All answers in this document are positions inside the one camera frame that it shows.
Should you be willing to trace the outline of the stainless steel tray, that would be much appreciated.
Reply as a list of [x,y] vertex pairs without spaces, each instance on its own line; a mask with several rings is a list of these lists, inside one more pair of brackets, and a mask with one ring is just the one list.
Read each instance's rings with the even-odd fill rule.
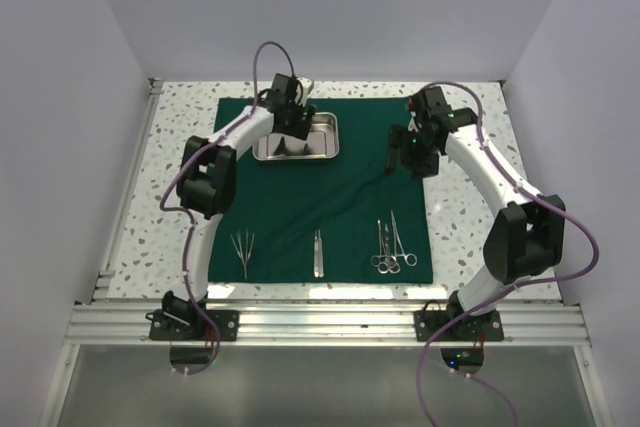
[[316,161],[333,159],[339,151],[337,116],[331,112],[318,112],[305,140],[271,133],[254,144],[252,155],[260,162]]

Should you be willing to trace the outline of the green surgical cloth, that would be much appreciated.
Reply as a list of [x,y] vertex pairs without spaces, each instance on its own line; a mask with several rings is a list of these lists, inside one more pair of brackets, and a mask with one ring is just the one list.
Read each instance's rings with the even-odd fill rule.
[[[214,283],[313,282],[314,232],[321,230],[325,282],[421,283],[433,281],[423,184],[400,167],[385,175],[387,137],[410,119],[403,98],[318,99],[334,113],[339,154],[329,160],[260,162],[251,153],[238,161],[235,199],[224,214],[212,247],[208,279]],[[394,255],[390,211],[405,250],[418,258],[410,267]],[[387,224],[398,274],[381,274],[370,263],[379,252],[377,220]],[[255,234],[248,279],[230,238]]]

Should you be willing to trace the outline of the small steel hemostat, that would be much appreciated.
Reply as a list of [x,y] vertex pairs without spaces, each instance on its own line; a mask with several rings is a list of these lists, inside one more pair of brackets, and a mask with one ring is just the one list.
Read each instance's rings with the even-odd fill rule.
[[380,219],[377,220],[377,230],[379,252],[371,256],[370,263],[378,270],[379,273],[387,274],[391,271],[391,268],[394,265],[394,259],[389,253],[388,246],[383,237],[382,222]]

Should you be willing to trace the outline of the steel scalpel handle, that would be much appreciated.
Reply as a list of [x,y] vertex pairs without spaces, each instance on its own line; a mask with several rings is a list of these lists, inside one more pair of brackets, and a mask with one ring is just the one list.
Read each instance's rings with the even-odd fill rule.
[[317,229],[314,232],[313,274],[314,278],[319,277],[319,237]]
[[324,277],[324,252],[323,252],[323,238],[321,230],[317,230],[317,277]]

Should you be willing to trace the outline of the long steel hemostat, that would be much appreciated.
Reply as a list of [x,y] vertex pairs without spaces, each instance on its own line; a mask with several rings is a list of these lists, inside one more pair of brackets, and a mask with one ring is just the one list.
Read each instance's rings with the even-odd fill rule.
[[410,267],[416,266],[418,263],[418,258],[414,253],[409,253],[405,250],[402,243],[396,216],[393,210],[390,211],[390,215],[391,215],[391,224],[392,224],[393,237],[394,237],[394,255],[397,258],[401,258],[407,266],[410,266]]

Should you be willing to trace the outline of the steel forceps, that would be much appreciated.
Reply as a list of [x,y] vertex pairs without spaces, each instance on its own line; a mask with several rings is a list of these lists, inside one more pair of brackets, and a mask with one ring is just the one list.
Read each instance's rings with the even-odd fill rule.
[[255,234],[246,230],[244,239],[243,272],[244,278],[248,279],[248,264],[252,257]]
[[243,277],[248,278],[248,251],[244,249],[240,232],[230,235],[232,245],[242,265]]

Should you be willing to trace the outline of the steel surgical scissors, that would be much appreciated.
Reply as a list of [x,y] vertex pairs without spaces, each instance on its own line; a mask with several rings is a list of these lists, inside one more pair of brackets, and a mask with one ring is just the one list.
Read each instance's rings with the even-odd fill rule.
[[383,237],[384,237],[385,242],[386,242],[386,244],[387,244],[387,246],[388,246],[389,253],[391,254],[391,256],[392,256],[392,257],[393,257],[393,259],[394,259],[394,265],[393,265],[393,267],[391,268],[391,271],[390,271],[389,273],[387,273],[387,274],[398,274],[398,273],[400,272],[400,270],[401,270],[401,267],[400,267],[400,264],[399,264],[399,262],[397,261],[396,257],[395,257],[395,256],[392,254],[392,252],[391,252],[391,237],[390,237],[389,227],[388,227],[388,225],[387,225],[387,224],[385,224],[385,225],[382,227],[382,229],[383,229]]

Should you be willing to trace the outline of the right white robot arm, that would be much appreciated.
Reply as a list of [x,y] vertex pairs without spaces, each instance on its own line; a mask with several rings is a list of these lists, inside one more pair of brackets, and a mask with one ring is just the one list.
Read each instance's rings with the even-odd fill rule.
[[418,108],[408,125],[390,127],[386,173],[403,165],[417,178],[433,177],[443,156],[469,177],[493,224],[480,270],[444,309],[423,309],[420,321],[434,337],[470,340],[490,322],[499,300],[560,262],[566,207],[559,196],[542,195],[517,174],[469,108]]

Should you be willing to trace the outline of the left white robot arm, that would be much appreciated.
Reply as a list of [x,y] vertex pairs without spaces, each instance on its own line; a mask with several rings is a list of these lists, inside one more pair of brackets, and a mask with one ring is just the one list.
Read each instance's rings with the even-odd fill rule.
[[180,290],[162,298],[167,329],[185,339],[219,340],[219,328],[205,309],[208,263],[216,231],[236,194],[238,161],[259,140],[285,134],[305,140],[315,108],[308,104],[314,82],[294,74],[277,74],[226,125],[207,137],[190,137],[181,167],[160,200],[163,212],[187,216],[189,227],[180,265]]

